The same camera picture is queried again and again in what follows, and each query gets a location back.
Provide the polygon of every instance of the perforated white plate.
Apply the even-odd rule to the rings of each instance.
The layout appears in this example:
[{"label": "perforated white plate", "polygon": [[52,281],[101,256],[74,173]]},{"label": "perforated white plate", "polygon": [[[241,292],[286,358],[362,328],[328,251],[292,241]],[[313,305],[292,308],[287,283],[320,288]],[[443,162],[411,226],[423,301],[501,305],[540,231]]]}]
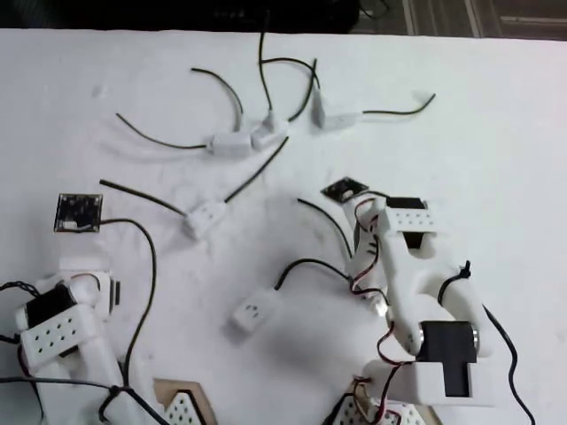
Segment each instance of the perforated white plate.
[{"label": "perforated white plate", "polygon": [[189,394],[178,392],[166,410],[170,425],[205,425],[197,415],[197,409]]}]

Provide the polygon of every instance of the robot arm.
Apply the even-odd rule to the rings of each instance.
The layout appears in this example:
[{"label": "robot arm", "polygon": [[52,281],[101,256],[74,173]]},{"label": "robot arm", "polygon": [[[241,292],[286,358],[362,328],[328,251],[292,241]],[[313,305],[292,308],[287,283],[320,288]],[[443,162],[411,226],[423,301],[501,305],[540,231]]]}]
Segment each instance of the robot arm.
[{"label": "robot arm", "polygon": [[[375,267],[360,285],[387,290],[387,320],[416,358],[392,378],[389,394],[418,405],[490,406],[494,332],[473,285],[465,279],[449,285],[443,305],[437,302],[443,282],[458,274],[439,216],[417,198],[362,199],[344,205],[356,218],[358,241],[349,271],[356,275],[368,266],[368,243],[377,238],[385,279],[380,282]],[[371,397],[380,398],[391,370],[378,360],[364,368]]]}]

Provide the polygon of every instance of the black zip tie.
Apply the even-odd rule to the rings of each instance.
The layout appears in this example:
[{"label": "black zip tie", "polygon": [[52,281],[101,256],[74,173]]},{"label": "black zip tie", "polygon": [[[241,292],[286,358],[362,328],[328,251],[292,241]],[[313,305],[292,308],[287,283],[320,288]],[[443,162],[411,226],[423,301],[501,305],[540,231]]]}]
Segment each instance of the black zip tie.
[{"label": "black zip tie", "polygon": [[441,285],[441,289],[439,289],[439,294],[437,295],[437,302],[440,305],[443,305],[443,296],[445,295],[445,291],[447,290],[448,286],[453,283],[454,281],[459,281],[461,279],[469,279],[470,278],[470,261],[467,260],[464,267],[461,267],[461,271],[453,277],[449,277],[446,281],[443,282]]}]

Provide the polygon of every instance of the white plastic block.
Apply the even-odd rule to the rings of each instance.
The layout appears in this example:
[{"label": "white plastic block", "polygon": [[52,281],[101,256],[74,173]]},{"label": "white plastic block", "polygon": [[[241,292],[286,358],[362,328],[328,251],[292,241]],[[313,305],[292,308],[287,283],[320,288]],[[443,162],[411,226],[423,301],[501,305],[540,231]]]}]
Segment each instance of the white plastic block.
[{"label": "white plastic block", "polygon": [[268,146],[281,143],[287,136],[289,122],[270,111],[262,123],[252,131],[252,147],[262,151]]},{"label": "white plastic block", "polygon": [[222,220],[226,211],[227,205],[224,202],[205,202],[187,214],[183,223],[185,230],[190,237],[199,240]]},{"label": "white plastic block", "polygon": [[[370,397],[380,399],[392,367],[380,360],[368,363],[362,374]],[[468,365],[470,397],[447,397],[442,363],[417,362],[405,365],[393,377],[388,397],[421,406],[493,406],[493,370],[486,361]]]},{"label": "white plastic block", "polygon": [[[414,405],[388,402],[386,409],[380,425],[427,425]],[[377,414],[377,408],[370,405],[364,414],[372,420]],[[353,398],[347,397],[338,409],[333,425],[368,425],[368,421],[354,405]]]},{"label": "white plastic block", "polygon": [[439,220],[430,210],[385,208],[393,232],[436,232]]},{"label": "white plastic block", "polygon": [[256,290],[232,314],[232,321],[243,331],[252,333],[276,312],[278,305],[277,291]]},{"label": "white plastic block", "polygon": [[352,127],[362,116],[361,111],[339,107],[329,102],[322,92],[315,88],[313,94],[315,124],[325,130],[339,130]]},{"label": "white plastic block", "polygon": [[170,425],[203,425],[189,394],[178,392],[166,410],[166,421]]},{"label": "white plastic block", "polygon": [[86,305],[75,305],[22,332],[20,337],[27,363],[33,369],[97,335],[97,318],[92,309]]},{"label": "white plastic block", "polygon": [[221,133],[213,136],[207,149],[213,155],[242,158],[252,153],[252,138],[245,131]]}]

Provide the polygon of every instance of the wire connector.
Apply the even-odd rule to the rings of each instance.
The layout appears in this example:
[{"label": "wire connector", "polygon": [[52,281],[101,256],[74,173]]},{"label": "wire connector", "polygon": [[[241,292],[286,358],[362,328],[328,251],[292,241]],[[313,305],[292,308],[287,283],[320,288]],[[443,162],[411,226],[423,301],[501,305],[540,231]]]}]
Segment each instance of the wire connector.
[{"label": "wire connector", "polygon": [[187,214],[183,226],[189,236],[200,240],[212,227],[222,220],[227,205],[220,201],[208,201],[198,205]]},{"label": "wire connector", "polygon": [[214,135],[206,147],[215,156],[232,158],[247,157],[253,151],[252,139],[247,131]]},{"label": "wire connector", "polygon": [[252,131],[252,147],[256,151],[263,151],[272,144],[283,142],[289,126],[286,119],[276,115],[274,111],[268,112],[260,126]]},{"label": "wire connector", "polygon": [[362,111],[347,110],[332,104],[317,87],[314,87],[313,108],[315,124],[324,130],[352,127],[362,116]]}]

